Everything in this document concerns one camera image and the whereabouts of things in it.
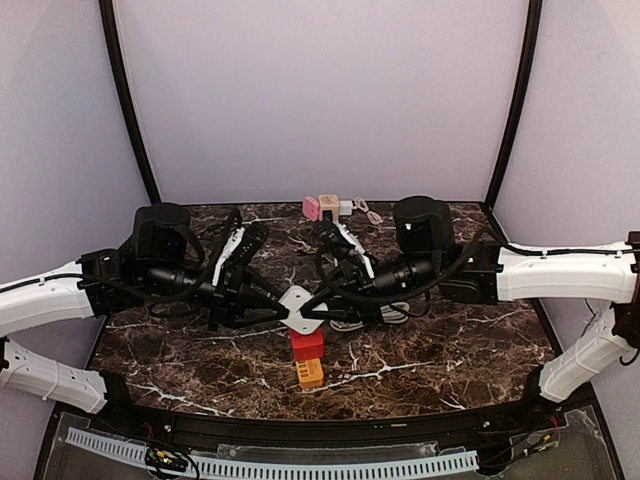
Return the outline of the orange power strip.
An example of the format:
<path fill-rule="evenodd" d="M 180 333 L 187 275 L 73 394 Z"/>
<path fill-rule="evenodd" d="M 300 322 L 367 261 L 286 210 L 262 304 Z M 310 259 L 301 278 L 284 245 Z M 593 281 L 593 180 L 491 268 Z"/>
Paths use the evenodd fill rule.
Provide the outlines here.
<path fill-rule="evenodd" d="M 324 372 L 320 358 L 296 361 L 299 385 L 302 389 L 314 389 L 324 385 Z"/>

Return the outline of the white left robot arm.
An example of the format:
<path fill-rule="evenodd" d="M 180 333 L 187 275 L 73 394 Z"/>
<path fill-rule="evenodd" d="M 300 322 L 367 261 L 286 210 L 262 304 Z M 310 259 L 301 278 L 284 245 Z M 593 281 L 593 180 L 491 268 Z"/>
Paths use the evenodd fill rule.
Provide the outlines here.
<path fill-rule="evenodd" d="M 89 414 L 119 413 L 131 403 L 124 378 L 81 370 L 35 354 L 11 334 L 67 319 L 109 316 L 137 307 L 184 302 L 209 311 L 210 326 L 244 328 L 249 309 L 284 320 L 281 292 L 250 267 L 268 236 L 245 228 L 232 209 L 222 240 L 206 252 L 189 210 L 174 203 L 139 208 L 131 236 L 117 249 L 81 256 L 49 273 L 1 287 L 1 385 L 65 403 Z"/>

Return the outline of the red cube socket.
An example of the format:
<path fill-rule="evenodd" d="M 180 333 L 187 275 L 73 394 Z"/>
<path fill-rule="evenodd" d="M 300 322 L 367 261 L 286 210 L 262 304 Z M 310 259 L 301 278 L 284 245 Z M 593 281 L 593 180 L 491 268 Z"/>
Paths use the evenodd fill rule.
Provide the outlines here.
<path fill-rule="evenodd" d="M 291 345 L 296 362 L 304 362 L 324 357 L 324 337 L 318 328 L 309 335 L 303 335 L 293 329 L 289 330 Z"/>

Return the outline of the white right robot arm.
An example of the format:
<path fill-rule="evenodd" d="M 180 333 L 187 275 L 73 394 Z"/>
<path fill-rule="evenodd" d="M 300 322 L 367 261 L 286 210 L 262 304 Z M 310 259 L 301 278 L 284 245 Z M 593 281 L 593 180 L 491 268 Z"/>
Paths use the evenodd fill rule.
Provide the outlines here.
<path fill-rule="evenodd" d="M 446 202 L 411 196 L 393 205 L 400 255 L 375 260 L 340 222 L 335 195 L 307 197 L 304 216 L 322 245 L 315 256 L 321 283 L 299 309 L 305 319 L 379 322 L 383 307 L 428 296 L 495 305 L 534 298 L 584 298 L 609 308 L 567 351 L 534 370 L 530 400 L 561 403 L 626 353 L 639 348 L 639 235 L 593 247 L 531 247 L 484 228 L 455 240 Z"/>

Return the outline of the white adapter plug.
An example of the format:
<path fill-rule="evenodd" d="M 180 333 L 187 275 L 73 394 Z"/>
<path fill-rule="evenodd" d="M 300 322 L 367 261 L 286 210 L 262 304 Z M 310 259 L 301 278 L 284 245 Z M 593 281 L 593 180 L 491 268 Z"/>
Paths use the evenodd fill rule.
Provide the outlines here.
<path fill-rule="evenodd" d="M 312 294 L 301 286 L 291 286 L 279 299 L 279 303 L 288 310 L 288 316 L 280 320 L 294 332 L 308 336 L 318 330 L 324 323 L 321 313 L 328 311 L 325 303 L 308 305 Z"/>

